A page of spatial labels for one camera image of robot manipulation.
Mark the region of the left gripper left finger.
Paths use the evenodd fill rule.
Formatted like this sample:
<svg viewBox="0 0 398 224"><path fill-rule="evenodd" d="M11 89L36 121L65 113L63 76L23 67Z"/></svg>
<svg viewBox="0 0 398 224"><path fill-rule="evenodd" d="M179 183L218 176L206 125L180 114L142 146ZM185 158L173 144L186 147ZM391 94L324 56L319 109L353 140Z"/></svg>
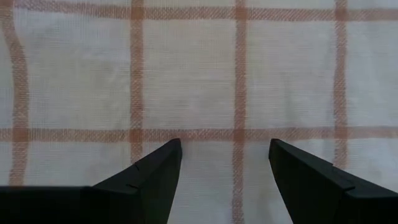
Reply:
<svg viewBox="0 0 398 224"><path fill-rule="evenodd" d="M0 224L167 224L181 161L176 138L93 186L2 186Z"/></svg>

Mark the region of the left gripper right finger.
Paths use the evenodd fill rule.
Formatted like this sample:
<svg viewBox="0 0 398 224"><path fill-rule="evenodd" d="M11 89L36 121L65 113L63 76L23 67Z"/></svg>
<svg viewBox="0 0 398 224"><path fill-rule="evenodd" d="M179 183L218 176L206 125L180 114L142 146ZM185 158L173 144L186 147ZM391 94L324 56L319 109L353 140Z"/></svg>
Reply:
<svg viewBox="0 0 398 224"><path fill-rule="evenodd" d="M398 224L398 193L349 174L280 139L272 173L294 224Z"/></svg>

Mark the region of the white red-checked towel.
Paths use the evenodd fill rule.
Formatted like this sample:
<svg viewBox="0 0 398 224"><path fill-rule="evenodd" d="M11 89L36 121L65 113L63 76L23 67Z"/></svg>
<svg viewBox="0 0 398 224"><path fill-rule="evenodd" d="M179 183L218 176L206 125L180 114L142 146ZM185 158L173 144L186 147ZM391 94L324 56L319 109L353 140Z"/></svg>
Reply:
<svg viewBox="0 0 398 224"><path fill-rule="evenodd" d="M279 138L398 192L398 0L0 0L0 185L180 138L170 224L280 224Z"/></svg>

